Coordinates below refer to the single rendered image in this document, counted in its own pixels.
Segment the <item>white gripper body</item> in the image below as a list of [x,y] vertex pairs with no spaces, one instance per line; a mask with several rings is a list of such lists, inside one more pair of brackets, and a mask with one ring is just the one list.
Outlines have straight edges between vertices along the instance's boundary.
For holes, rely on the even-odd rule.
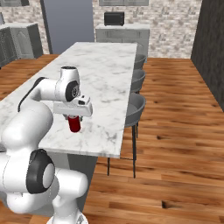
[[93,107],[91,102],[85,101],[71,101],[71,102],[55,102],[53,104],[53,112],[67,116],[87,116],[93,114]]

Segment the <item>red soda can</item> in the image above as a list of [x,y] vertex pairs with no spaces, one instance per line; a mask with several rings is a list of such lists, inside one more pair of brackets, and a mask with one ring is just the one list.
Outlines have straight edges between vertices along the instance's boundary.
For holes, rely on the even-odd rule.
[[81,123],[78,116],[68,117],[69,128],[72,132],[79,132],[81,129]]

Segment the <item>grey bar stool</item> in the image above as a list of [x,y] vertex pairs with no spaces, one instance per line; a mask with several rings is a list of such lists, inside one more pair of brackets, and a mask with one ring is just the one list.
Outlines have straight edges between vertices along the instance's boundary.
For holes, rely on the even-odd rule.
[[145,79],[145,71],[141,69],[137,69],[133,72],[130,92],[139,92],[142,88]]
[[133,178],[136,177],[136,160],[137,160],[137,130],[138,122],[143,113],[146,104],[145,98],[136,93],[131,93],[127,107],[125,128],[132,128],[132,161],[133,161]]
[[146,56],[144,54],[137,54],[135,58],[134,68],[142,69],[145,61],[146,61]]

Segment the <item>grey corner cabinet run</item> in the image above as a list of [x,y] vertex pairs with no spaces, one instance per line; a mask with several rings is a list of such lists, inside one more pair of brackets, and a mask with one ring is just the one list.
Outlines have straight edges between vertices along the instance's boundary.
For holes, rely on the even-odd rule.
[[42,55],[37,23],[0,25],[0,69],[14,60],[37,59]]

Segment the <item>grey refrigerator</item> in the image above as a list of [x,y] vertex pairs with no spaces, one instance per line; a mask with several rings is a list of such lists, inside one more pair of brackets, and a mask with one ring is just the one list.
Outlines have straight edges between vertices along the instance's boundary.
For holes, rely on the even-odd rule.
[[93,0],[40,0],[50,54],[94,42]]

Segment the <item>grey base cabinet run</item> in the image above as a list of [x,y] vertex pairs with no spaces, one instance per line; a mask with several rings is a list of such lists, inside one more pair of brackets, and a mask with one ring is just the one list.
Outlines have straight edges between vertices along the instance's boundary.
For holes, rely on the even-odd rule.
[[95,28],[97,42],[137,43],[137,54],[148,56],[150,27],[147,24],[104,25]]

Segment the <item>black microwave oven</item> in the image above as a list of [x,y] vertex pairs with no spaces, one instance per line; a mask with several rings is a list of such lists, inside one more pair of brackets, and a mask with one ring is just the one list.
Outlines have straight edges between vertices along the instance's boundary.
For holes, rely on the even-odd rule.
[[123,11],[107,11],[104,13],[105,25],[124,25],[124,12]]

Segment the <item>dark tall cabinet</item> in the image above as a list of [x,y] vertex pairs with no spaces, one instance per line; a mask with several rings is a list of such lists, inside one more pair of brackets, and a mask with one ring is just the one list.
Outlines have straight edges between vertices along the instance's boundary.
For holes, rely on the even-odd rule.
[[224,0],[202,0],[191,61],[224,112]]

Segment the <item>grey wall cabinets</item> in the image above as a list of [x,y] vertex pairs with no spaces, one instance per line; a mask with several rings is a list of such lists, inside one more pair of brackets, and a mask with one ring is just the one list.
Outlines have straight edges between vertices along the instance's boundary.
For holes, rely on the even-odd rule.
[[99,0],[100,6],[149,6],[149,0]]

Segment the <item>grey wall cabinet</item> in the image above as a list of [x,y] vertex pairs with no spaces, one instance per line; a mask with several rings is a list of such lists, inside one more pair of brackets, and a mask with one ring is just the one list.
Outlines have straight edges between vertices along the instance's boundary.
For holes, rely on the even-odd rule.
[[27,6],[29,0],[0,0],[0,7],[20,7]]

